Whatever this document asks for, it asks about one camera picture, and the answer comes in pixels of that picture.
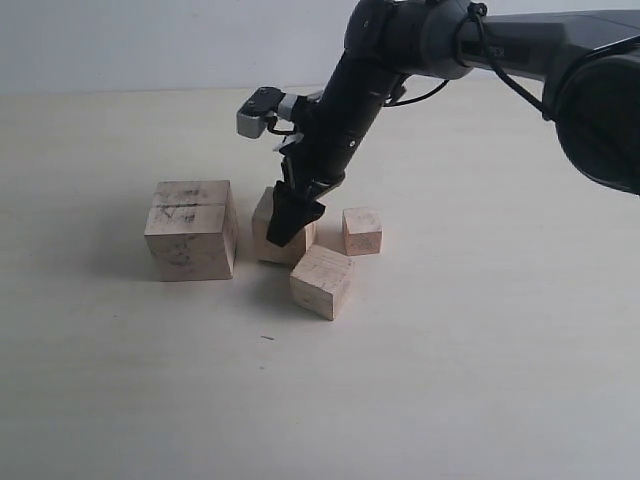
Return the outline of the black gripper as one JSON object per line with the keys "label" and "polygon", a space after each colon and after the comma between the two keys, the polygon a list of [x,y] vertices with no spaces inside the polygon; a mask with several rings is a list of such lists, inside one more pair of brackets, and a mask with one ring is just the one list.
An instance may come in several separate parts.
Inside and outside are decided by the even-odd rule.
{"label": "black gripper", "polygon": [[266,234],[270,243],[286,246],[322,218],[326,206],[311,199],[342,183],[349,162],[379,113],[378,95],[342,100],[333,96],[297,98],[291,112],[296,135],[279,148],[284,182],[277,182],[273,189]]}

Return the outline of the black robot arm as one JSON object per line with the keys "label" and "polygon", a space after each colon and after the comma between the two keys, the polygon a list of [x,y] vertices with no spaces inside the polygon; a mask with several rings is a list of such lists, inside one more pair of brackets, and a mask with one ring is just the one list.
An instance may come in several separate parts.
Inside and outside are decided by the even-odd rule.
{"label": "black robot arm", "polygon": [[411,76],[453,81],[473,69],[517,89],[554,123],[572,165],[589,180],[639,190],[639,13],[635,9],[492,15],[473,1],[361,1],[321,97],[292,111],[268,240],[287,244],[324,212],[374,120],[396,106]]}

